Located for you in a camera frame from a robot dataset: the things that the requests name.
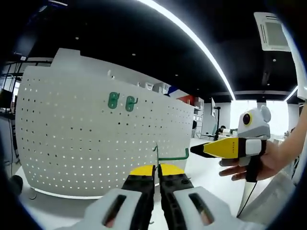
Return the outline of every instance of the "metal bracket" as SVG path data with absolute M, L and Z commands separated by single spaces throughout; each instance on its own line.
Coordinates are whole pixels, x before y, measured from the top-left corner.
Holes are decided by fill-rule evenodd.
M 110 109 L 115 109 L 119 100 L 119 92 L 111 92 L 109 96 L 108 106 Z
M 134 109 L 134 104 L 136 104 L 139 101 L 139 99 L 137 98 L 135 101 L 135 98 L 132 96 L 128 96 L 127 100 L 126 100 L 126 110 L 128 112 L 132 112 Z

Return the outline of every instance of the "window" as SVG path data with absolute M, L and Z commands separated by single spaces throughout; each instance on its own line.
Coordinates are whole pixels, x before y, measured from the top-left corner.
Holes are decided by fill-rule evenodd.
M 238 128 L 242 113 L 257 108 L 257 101 L 232 101 L 230 106 L 230 128 Z
M 269 122 L 271 134 L 284 136 L 289 126 L 288 104 L 284 101 L 267 101 L 267 107 L 271 112 Z

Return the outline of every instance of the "green hook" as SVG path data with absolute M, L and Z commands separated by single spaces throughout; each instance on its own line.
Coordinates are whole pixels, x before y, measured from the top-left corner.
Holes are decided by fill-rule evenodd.
M 179 160 L 186 160 L 189 157 L 189 149 L 186 148 L 186 155 L 184 157 L 170 157 L 170 158 L 159 158 L 159 149 L 158 149 L 158 145 L 156 144 L 153 152 L 157 152 L 157 156 L 158 156 L 158 164 L 159 161 L 179 161 Z
M 110 109 L 115 109 L 119 100 L 119 92 L 111 92 L 109 96 L 108 106 Z
M 126 100 L 126 110 L 128 112 L 132 112 L 134 109 L 134 105 L 139 101 L 139 99 L 137 98 L 135 101 L 135 98 L 132 96 L 128 96 L 127 100 Z

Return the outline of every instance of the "green wire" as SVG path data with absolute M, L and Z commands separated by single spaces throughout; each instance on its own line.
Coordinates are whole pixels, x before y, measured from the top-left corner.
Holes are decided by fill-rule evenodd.
M 170 157 L 170 158 L 159 158 L 159 150 L 158 145 L 155 146 L 153 151 L 157 151 L 157 156 L 159 161 L 179 161 L 179 160 L 185 160 L 189 157 L 189 149 L 186 148 L 186 155 L 184 157 Z

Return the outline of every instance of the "red object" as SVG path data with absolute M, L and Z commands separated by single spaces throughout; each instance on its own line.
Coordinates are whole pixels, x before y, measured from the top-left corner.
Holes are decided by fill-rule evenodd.
M 177 99 L 181 100 L 181 101 L 183 101 L 184 103 L 187 103 L 187 104 L 188 104 L 188 101 L 190 101 L 189 104 L 194 106 L 195 97 L 192 96 L 192 95 L 188 95 L 188 96 L 184 96 L 184 97 L 179 97 Z

